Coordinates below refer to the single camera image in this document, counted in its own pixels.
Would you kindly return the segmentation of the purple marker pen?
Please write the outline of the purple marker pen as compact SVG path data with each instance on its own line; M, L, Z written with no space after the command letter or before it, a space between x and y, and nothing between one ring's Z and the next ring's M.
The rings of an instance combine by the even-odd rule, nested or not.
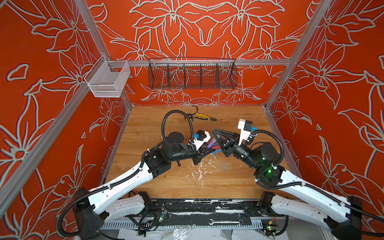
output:
M212 139L211 142L207 145L208 148L212 148L216 143L216 139Z

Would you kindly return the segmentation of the blue marker pen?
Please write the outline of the blue marker pen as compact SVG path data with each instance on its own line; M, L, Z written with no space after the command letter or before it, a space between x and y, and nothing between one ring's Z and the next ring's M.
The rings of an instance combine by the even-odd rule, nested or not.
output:
M216 150L216 151L212 152L211 155L215 155L215 154L217 154L217 153L220 153L221 151L222 151L221 149Z

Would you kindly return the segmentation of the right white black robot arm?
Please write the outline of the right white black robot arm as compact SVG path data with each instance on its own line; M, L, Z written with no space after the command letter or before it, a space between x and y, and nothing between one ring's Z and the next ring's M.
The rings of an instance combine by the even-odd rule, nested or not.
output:
M259 201L263 214L286 215L316 224L339 240L384 236L383 233L363 231L363 216L380 223L384 219L364 211L358 198L345 198L325 191L282 167L280 163L285 150L276 135L265 130L245 131L245 134L242 137L233 132L213 130L226 157L234 156L255 170L255 182L265 189Z

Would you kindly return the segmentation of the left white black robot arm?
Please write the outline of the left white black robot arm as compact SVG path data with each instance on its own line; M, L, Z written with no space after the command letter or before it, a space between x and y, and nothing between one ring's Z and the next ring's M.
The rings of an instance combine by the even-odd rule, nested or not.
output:
M187 114L180 110L171 110L163 118L162 141L142 153L141 160L130 170L117 178L88 191L81 188L75 198L60 214L57 232L62 237L92 238L108 217L108 207L136 187L147 183L168 171L173 162L193 160L198 165L201 160L213 152L207 147L210 133L204 130L194 132L192 122L188 120L191 137L185 144L184 136L179 132L165 134L167 118L172 114Z

